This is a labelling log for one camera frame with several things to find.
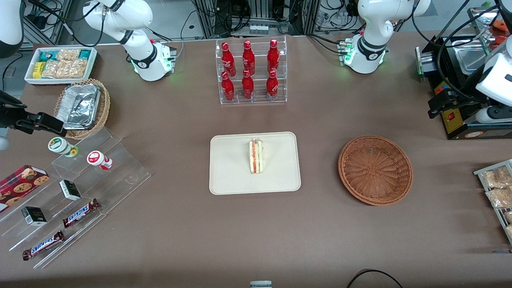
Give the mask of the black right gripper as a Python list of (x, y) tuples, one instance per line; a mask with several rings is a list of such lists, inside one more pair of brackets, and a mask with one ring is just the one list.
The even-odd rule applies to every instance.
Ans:
[(40, 114), (40, 126), (36, 125), (37, 114), (27, 112), (26, 105), (17, 98), (0, 92), (0, 126), (32, 134), (34, 130), (45, 130), (60, 137), (66, 137), (64, 123), (49, 115)]

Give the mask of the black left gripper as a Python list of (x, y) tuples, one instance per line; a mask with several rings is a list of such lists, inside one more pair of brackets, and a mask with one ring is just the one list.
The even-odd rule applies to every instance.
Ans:
[(452, 89), (444, 89), (428, 101), (428, 117), (434, 119), (444, 111), (455, 110), (464, 106), (477, 106), (477, 108), (480, 108), (481, 105), (481, 102), (477, 101), (474, 97), (464, 96)]

